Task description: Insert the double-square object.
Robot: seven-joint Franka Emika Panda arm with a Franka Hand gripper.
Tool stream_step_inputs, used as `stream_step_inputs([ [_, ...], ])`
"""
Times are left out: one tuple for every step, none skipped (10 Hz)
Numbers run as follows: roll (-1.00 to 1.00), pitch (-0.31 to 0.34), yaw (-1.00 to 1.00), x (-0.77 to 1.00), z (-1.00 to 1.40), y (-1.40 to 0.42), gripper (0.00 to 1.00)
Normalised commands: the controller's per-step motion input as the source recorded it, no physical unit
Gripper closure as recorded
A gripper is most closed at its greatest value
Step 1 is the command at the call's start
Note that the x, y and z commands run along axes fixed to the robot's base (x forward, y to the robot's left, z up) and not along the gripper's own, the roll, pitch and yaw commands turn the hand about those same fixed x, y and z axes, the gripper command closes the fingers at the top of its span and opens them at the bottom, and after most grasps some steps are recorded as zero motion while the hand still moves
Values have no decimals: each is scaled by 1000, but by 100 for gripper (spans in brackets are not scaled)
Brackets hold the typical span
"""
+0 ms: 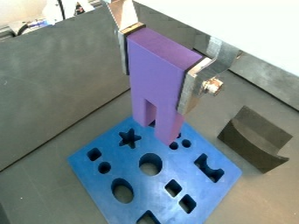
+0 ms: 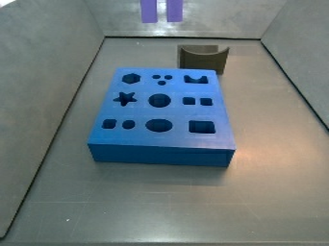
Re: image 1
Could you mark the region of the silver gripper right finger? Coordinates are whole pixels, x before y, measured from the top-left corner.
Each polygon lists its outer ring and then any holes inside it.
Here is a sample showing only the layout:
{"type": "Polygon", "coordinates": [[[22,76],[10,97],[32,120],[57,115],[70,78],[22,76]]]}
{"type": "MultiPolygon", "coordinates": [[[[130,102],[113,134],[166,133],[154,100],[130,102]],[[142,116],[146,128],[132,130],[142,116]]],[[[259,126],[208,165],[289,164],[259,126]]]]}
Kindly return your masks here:
{"type": "Polygon", "coordinates": [[[219,80],[219,75],[229,69],[239,56],[239,49],[211,37],[207,54],[208,56],[186,70],[184,75],[176,106],[181,115],[185,115],[193,109],[204,94],[216,95],[220,92],[223,81],[219,80]]]}

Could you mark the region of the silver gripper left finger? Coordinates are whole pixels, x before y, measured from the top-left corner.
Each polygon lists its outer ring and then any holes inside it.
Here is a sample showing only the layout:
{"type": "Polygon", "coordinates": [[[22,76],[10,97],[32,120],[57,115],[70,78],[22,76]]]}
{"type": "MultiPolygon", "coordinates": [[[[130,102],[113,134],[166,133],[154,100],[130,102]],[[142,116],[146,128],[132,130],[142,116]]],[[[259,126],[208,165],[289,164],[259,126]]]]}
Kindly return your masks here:
{"type": "Polygon", "coordinates": [[[145,25],[137,19],[133,0],[106,0],[106,8],[116,24],[122,73],[129,75],[126,37],[145,25]]]}

